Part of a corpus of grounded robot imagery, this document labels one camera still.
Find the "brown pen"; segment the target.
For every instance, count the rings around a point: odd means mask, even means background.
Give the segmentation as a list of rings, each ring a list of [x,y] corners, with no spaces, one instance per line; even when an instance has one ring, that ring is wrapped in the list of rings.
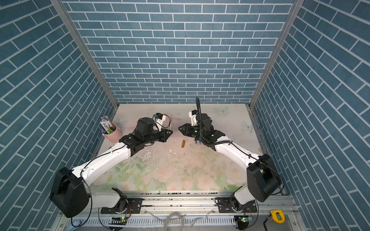
[[[170,124],[169,124],[169,129],[172,130],[172,123],[173,123],[173,117],[172,115],[170,116]]]

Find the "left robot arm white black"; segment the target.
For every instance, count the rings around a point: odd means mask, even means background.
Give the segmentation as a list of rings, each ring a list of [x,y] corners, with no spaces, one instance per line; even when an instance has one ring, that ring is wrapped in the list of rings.
[[[55,175],[50,192],[52,203],[67,217],[80,214],[87,206],[108,208],[115,213],[127,211],[127,196],[118,188],[108,193],[96,193],[90,185],[118,163],[157,141],[166,142],[173,131],[164,126],[167,114],[157,113],[152,118],[143,117],[137,122],[134,131],[122,136],[105,153],[94,159],[69,169],[61,168]]]

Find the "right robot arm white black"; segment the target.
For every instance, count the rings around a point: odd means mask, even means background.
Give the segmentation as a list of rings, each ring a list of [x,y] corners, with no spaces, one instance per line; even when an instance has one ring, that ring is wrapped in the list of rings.
[[[201,141],[246,171],[246,185],[238,188],[230,196],[230,204],[236,211],[245,208],[249,202],[266,201],[282,185],[282,178],[269,155],[261,156],[242,148],[223,132],[216,130],[207,114],[194,114],[190,118],[191,123],[178,128],[184,136]]]

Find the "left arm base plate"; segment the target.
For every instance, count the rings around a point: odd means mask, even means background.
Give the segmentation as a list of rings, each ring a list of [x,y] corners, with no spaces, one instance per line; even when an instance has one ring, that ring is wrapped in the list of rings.
[[[113,208],[101,208],[102,214],[139,214],[141,211],[142,198],[127,198],[119,200]]]

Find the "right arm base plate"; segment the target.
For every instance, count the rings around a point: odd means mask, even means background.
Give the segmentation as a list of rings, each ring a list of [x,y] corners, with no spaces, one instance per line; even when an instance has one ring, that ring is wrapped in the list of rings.
[[[216,197],[214,199],[219,213],[256,213],[257,204],[252,200],[242,205],[235,198]]]

